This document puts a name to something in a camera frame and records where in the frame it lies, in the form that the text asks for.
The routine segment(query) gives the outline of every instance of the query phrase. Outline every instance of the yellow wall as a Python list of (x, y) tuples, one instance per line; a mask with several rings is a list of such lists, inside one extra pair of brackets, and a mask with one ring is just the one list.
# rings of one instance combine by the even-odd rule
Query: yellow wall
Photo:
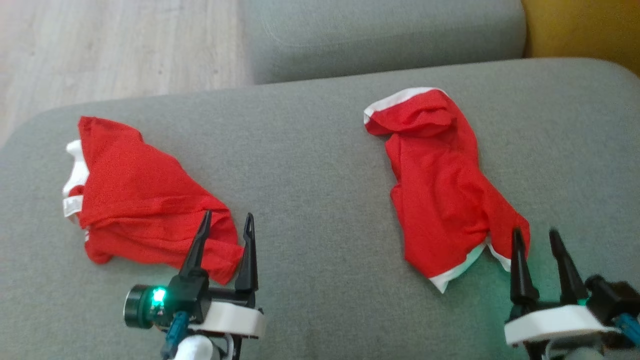
[(525, 57), (580, 56), (640, 76), (640, 0), (522, 0)]

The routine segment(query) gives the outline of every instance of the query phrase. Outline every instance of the crumpled red cloth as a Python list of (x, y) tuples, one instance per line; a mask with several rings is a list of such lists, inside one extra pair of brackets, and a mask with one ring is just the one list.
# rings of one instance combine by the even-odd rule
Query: crumpled red cloth
[(211, 231), (202, 268), (221, 284), (233, 278), (243, 248), (226, 205), (190, 178), (173, 156), (145, 143), (135, 128), (82, 117), (78, 130), (89, 176), (69, 196), (83, 195), (77, 217), (88, 231), (84, 248), (93, 262), (122, 256), (180, 268), (209, 209)]
[(477, 259), (489, 233), (507, 271), (514, 227), (528, 253), (529, 223), (480, 171), (476, 136), (443, 91), (402, 90), (371, 104), (364, 121), (372, 135), (391, 134), (385, 147), (404, 256), (440, 291)]

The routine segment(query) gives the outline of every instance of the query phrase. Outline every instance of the blue connector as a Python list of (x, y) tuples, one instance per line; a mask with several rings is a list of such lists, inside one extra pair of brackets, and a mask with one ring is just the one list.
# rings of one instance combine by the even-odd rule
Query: blue connector
[(186, 311), (178, 311), (173, 317), (173, 322), (171, 326), (169, 326), (169, 330), (166, 332), (164, 345), (160, 351), (163, 360), (173, 359), (175, 357), (175, 353), (178, 352), (178, 345), (187, 334), (188, 326), (189, 314), (187, 314)]
[(630, 314), (624, 313), (613, 319), (613, 323), (631, 342), (640, 347), (640, 323)]

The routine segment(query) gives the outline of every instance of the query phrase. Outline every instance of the sofa cushion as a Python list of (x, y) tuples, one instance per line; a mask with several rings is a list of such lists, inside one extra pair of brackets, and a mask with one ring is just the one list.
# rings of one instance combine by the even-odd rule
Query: sofa cushion
[(158, 358), (125, 328), (133, 284), (175, 270), (93, 264), (63, 218), (80, 115), (137, 127), (229, 206), (255, 215), (267, 336), (243, 359), (523, 359), (506, 346), (509, 274), (485, 251), (440, 292), (403, 259), (384, 138), (363, 109), (444, 89), (476, 132), (481, 168), (531, 223), (532, 277), (557, 299), (547, 231), (583, 277), (640, 287), (640, 80), (596, 60), (515, 60), (82, 104), (43, 113), (0, 151), (0, 348), (7, 359)]
[(245, 0), (254, 80), (274, 83), (522, 56), (519, 0)]

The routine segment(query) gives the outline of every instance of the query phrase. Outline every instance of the white trim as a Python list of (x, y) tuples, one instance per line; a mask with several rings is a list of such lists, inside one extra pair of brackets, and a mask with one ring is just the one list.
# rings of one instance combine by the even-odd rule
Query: white trim
[(378, 100), (378, 101), (374, 102), (373, 104), (369, 105), (364, 110), (364, 123), (365, 123), (365, 125), (370, 121), (371, 115), (373, 115), (373, 113), (375, 111), (381, 111), (381, 110), (384, 110), (384, 109), (388, 109), (391, 106), (398, 105), (398, 104), (400, 104), (402, 102), (407, 101), (408, 99), (411, 99), (412, 97), (414, 97), (416, 95), (424, 94), (424, 93), (429, 92), (431, 90), (440, 90), (445, 95), (447, 95), (447, 93), (445, 93), (442, 89), (439, 89), (439, 88), (420, 87), (420, 88), (406, 88), (404, 90), (400, 90), (400, 91), (396, 92), (395, 94), (393, 94), (391, 96), (387, 96), (386, 98)]
[(80, 140), (74, 140), (68, 143), (67, 152), (74, 157), (74, 167), (71, 170), (69, 180), (62, 188), (62, 195), (64, 197), (69, 196), (71, 189), (78, 185), (84, 185), (86, 183), (86, 179), (89, 177), (89, 168), (86, 166), (86, 162), (84, 162), (82, 143)]
[(480, 254), (482, 254), (485, 246), (486, 243), (482, 243), (476, 246), (467, 254), (467, 259), (464, 263), (454, 267), (453, 269), (443, 272), (440, 275), (430, 277), (429, 280), (431, 280), (436, 288), (438, 288), (438, 290), (440, 290), (440, 292), (444, 294), (449, 281), (457, 278), (458, 276), (462, 275), (463, 272), (467, 271), (467, 269), (478, 259)]
[(86, 180), (89, 177), (89, 168), (84, 161), (84, 155), (82, 153), (82, 143), (80, 140), (74, 140), (67, 144), (67, 152), (74, 157), (74, 167), (71, 170), (69, 180), (62, 188), (62, 208), (65, 218), (69, 218), (71, 215), (78, 213), (82, 210), (83, 196), (71, 196), (69, 192), (78, 185), (86, 184)]
[(496, 259), (498, 259), (498, 261), (500, 261), (500, 264), (502, 264), (502, 267), (504, 268), (504, 270), (506, 272), (511, 272), (511, 259), (505, 258), (504, 256), (498, 254), (491, 244), (489, 244), (489, 250), (491, 251), (491, 254)]

